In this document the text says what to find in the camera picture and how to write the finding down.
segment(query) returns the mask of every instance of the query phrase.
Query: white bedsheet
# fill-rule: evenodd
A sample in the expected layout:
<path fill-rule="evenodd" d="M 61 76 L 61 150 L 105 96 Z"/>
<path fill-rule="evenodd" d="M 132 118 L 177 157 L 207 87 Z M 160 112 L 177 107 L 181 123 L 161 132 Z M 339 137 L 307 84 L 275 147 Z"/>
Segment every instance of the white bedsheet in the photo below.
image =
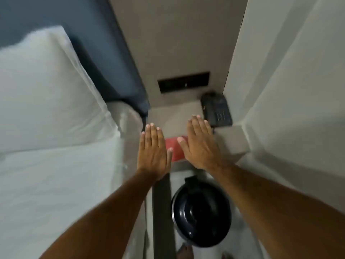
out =
<path fill-rule="evenodd" d="M 142 124 L 124 112 L 124 104 L 117 106 L 112 108 L 121 132 L 111 139 L 0 155 L 1 258 L 37 259 L 135 172 Z M 142 258 L 144 232 L 143 205 L 124 258 Z"/>

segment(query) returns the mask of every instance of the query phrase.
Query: bed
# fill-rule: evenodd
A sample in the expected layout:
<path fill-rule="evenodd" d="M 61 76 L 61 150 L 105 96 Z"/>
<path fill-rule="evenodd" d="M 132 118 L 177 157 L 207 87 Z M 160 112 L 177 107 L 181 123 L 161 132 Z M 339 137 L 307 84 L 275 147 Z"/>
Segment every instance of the bed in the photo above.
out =
<path fill-rule="evenodd" d="M 108 0 L 0 0 L 0 47 L 56 25 L 106 102 L 122 100 L 147 113 L 145 89 Z"/>
<path fill-rule="evenodd" d="M 62 26 L 0 50 L 0 250 L 38 258 L 136 170 L 140 115 L 107 104 Z M 144 253 L 142 206 L 123 258 Z"/>

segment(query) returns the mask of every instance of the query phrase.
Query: blue headboard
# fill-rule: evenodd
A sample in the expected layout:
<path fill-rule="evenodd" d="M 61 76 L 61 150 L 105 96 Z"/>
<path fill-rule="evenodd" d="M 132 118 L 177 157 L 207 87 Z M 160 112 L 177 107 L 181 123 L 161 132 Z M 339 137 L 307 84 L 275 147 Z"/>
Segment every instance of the blue headboard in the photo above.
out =
<path fill-rule="evenodd" d="M 105 101 L 123 100 L 145 115 L 145 89 L 108 0 L 0 0 L 0 47 L 32 30 L 62 25 Z"/>

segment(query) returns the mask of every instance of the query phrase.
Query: telephone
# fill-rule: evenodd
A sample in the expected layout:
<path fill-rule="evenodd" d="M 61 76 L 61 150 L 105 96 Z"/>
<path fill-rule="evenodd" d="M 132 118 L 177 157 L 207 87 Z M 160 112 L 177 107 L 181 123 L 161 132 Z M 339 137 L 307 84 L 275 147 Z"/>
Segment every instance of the telephone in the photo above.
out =
<path fill-rule="evenodd" d="M 224 95 L 208 92 L 201 96 L 204 118 L 211 127 L 231 126 L 233 124 Z"/>

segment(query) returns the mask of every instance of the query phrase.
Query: red object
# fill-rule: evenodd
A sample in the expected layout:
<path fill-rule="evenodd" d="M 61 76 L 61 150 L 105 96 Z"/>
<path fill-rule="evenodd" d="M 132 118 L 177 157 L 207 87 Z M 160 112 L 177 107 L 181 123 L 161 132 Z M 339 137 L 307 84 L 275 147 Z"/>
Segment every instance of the red object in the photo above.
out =
<path fill-rule="evenodd" d="M 187 136 L 181 136 L 188 142 Z M 165 139 L 165 147 L 166 149 L 173 148 L 174 151 L 172 153 L 172 162 L 179 161 L 181 159 L 185 159 L 185 154 L 183 153 L 180 144 L 177 141 L 177 137 L 167 138 Z"/>

